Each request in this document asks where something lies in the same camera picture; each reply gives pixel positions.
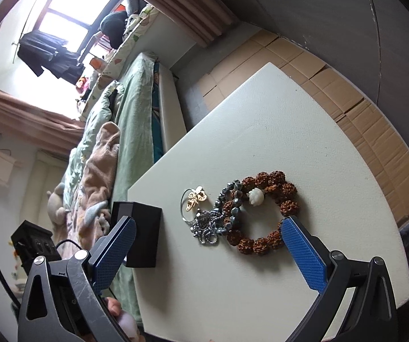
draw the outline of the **gold butterfly pendant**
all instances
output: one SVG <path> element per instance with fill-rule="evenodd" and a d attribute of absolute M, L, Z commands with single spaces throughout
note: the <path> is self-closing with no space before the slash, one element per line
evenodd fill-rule
<path fill-rule="evenodd" d="M 203 202 L 208 199 L 206 193 L 203 190 L 202 186 L 197 187 L 196 189 L 191 189 L 192 192 L 189 193 L 189 200 L 187 201 L 186 211 L 190 211 L 198 202 Z"/>

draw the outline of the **blue gripper pad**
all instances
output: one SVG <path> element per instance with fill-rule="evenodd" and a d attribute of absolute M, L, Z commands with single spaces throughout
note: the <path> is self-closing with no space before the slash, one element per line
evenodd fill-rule
<path fill-rule="evenodd" d="M 98 294 L 111 285 L 137 235 L 137 225 L 132 218 L 124 227 L 116 225 L 112 232 L 116 230 L 118 231 L 111 239 L 109 237 L 112 233 L 108 235 L 111 244 L 99 255 L 92 267 L 92 287 Z"/>
<path fill-rule="evenodd" d="M 326 266 L 295 222 L 282 221 L 282 239 L 310 289 L 322 293 L 326 287 Z"/>

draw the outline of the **plush toy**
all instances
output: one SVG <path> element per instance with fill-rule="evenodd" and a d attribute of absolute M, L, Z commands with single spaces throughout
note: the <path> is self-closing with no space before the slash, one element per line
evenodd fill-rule
<path fill-rule="evenodd" d="M 51 221 L 57 225 L 63 225 L 65 223 L 67 213 L 70 210 L 64 208 L 64 188 L 65 184 L 60 183 L 54 189 L 54 192 L 46 192 L 48 196 L 48 215 Z"/>

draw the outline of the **white table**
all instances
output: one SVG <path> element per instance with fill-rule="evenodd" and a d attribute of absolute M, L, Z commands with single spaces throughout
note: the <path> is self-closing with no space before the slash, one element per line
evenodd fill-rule
<path fill-rule="evenodd" d="M 210 203 L 227 182 L 283 170 L 299 191 L 299 218 L 348 258 L 385 259 L 396 304 L 409 299 L 409 270 L 390 208 L 366 163 L 325 111 L 267 64 L 195 126 L 128 191 L 163 209 L 157 267 L 134 270 L 146 331 L 173 341 L 284 341 L 317 296 L 286 249 L 244 256 L 225 240 L 203 247 L 179 213 L 186 188 Z M 265 236 L 281 218 L 273 202 L 249 212 Z M 334 336 L 349 297 L 327 336 Z"/>

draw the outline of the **metal screw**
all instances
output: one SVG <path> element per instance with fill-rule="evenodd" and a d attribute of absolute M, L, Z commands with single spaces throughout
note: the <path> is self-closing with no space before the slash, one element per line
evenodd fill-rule
<path fill-rule="evenodd" d="M 376 263 L 376 265 L 380 265 L 380 266 L 384 264 L 383 258 L 381 257 L 374 257 L 374 262 Z"/>
<path fill-rule="evenodd" d="M 80 251 L 74 254 L 74 258 L 77 260 L 83 260 L 87 257 L 87 251 L 85 249 L 81 249 Z"/>
<path fill-rule="evenodd" d="M 344 255 L 342 254 L 342 252 L 339 251 L 333 251 L 331 253 L 331 257 L 333 257 L 336 261 L 340 261 L 344 258 Z"/>
<path fill-rule="evenodd" d="M 38 256 L 36 259 L 33 260 L 35 265 L 41 265 L 44 262 L 44 256 Z"/>

